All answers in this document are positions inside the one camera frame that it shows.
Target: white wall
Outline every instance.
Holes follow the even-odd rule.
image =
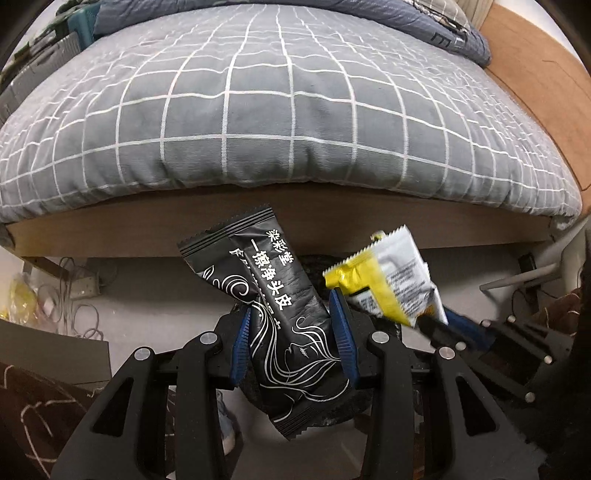
[[[514,11],[516,14],[533,23],[536,27],[544,30],[556,41],[562,43],[564,48],[580,61],[569,39],[564,36],[562,30],[556,25],[556,22],[554,22],[552,17],[548,15],[546,10],[538,2],[535,0],[495,0],[495,3]]]

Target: blue container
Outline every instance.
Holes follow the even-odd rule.
[[[68,30],[78,33],[80,49],[88,48],[95,41],[94,30],[96,16],[99,14],[100,2],[85,5],[68,17]]]

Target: wooden headboard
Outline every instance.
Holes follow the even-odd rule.
[[[591,77],[560,43],[493,4],[480,29],[492,52],[488,73],[545,128],[570,166],[591,212]]]

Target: black sachet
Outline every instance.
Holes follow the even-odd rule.
[[[262,207],[179,244],[211,285],[251,305],[249,350],[265,412],[293,438],[354,393],[330,316],[273,211]]]

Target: wooden bed frame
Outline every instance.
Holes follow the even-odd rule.
[[[591,78],[558,42],[493,5],[482,27],[488,73],[550,134],[591,207]],[[254,189],[201,187],[149,192],[8,225],[12,251],[53,270],[44,257],[176,256],[178,241],[263,203],[299,254],[347,253],[376,230],[406,224],[419,248],[544,241],[550,218],[467,203],[424,200],[329,184]]]

